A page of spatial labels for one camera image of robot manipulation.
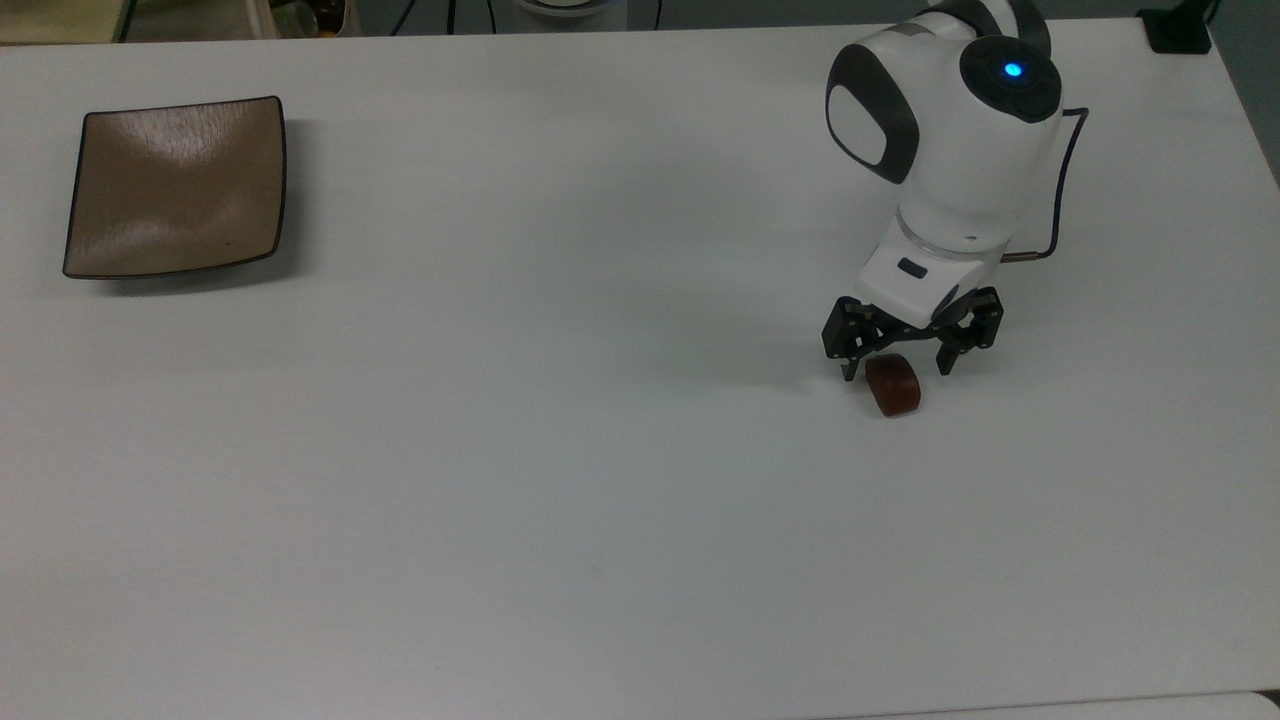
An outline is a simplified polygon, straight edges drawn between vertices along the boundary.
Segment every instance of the floor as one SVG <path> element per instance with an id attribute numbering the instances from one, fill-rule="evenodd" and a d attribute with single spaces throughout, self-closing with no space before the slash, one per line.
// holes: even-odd
<path id="1" fill-rule="evenodd" d="M 509 12 L 492 0 L 497 13 Z M 690 29 L 846 23 L 890 23 L 925 8 L 924 0 L 630 0 L 632 28 Z M 1174 0 L 1039 0 L 1050 18 L 1133 17 L 1139 8 L 1170 8 Z M 401 35 L 442 35 L 448 0 L 416 0 Z M 361 0 L 366 35 L 388 35 L 404 0 Z M 457 0 L 456 32 L 489 32 L 485 0 Z M 1280 169 L 1280 1 L 1222 0 L 1212 26 L 1231 78 L 1253 122 L 1272 174 Z"/>

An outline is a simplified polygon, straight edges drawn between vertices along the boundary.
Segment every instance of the black connector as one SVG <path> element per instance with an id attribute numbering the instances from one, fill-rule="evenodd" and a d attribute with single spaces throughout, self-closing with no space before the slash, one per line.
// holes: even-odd
<path id="1" fill-rule="evenodd" d="M 1204 22 L 1210 5 L 1215 0 L 1183 0 L 1172 10 L 1138 10 L 1151 49 L 1161 55 L 1208 54 L 1213 46 Z"/>

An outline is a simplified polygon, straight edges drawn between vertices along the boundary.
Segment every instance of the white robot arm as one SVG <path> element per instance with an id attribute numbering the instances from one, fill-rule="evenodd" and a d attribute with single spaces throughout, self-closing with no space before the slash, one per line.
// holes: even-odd
<path id="1" fill-rule="evenodd" d="M 851 360 L 846 379 L 859 357 L 896 340 L 941 338 L 943 374 L 955 355 L 995 340 L 1000 302 L 983 284 L 1062 119 L 1050 53 L 1030 0 L 946 0 L 837 55 L 831 135 L 901 186 L 896 215 L 854 279 L 859 300 L 841 299 L 823 332 L 828 355 Z M 966 332 L 959 323 L 975 306 L 979 327 Z"/>

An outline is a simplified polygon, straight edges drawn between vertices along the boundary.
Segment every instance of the square plate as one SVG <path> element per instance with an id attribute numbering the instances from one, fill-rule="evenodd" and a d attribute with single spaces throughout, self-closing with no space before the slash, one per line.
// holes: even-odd
<path id="1" fill-rule="evenodd" d="M 274 96 L 84 115 L 63 274 L 136 278 L 270 256 L 284 156 Z"/>

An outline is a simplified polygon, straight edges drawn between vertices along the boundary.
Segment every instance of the black cable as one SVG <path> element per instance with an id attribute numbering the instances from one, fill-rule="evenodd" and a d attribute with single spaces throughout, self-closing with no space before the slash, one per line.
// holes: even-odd
<path id="1" fill-rule="evenodd" d="M 392 36 L 399 35 L 399 28 L 404 27 L 404 20 L 408 19 L 408 14 L 413 10 L 413 5 L 417 0 L 408 0 L 408 5 L 404 5 L 404 12 L 401 13 L 401 19 L 396 20 L 396 27 L 392 28 Z"/>
<path id="2" fill-rule="evenodd" d="M 408 19 L 408 14 L 413 10 L 413 5 L 417 0 L 408 0 L 408 5 L 404 6 L 404 12 L 401 14 L 401 19 L 396 20 L 396 27 L 392 28 L 392 35 L 399 35 L 402 27 L 404 27 L 404 20 Z M 449 0 L 447 14 L 444 18 L 444 35 L 453 35 L 453 23 L 458 15 L 458 0 Z"/>
<path id="3" fill-rule="evenodd" d="M 1053 229 L 1050 232 L 1048 250 L 1043 252 L 1006 252 L 1000 258 L 1001 263 L 1027 263 L 1030 260 L 1043 260 L 1057 250 L 1057 233 L 1062 220 L 1062 191 L 1066 188 L 1066 170 L 1071 167 L 1071 155 L 1075 152 L 1075 141 L 1080 140 L 1080 131 L 1084 129 L 1084 120 L 1089 119 L 1088 108 L 1073 108 L 1062 110 L 1062 117 L 1079 115 L 1075 129 L 1071 131 L 1071 140 L 1066 142 L 1066 152 L 1062 154 L 1062 168 L 1057 172 L 1057 191 L 1053 193 Z"/>

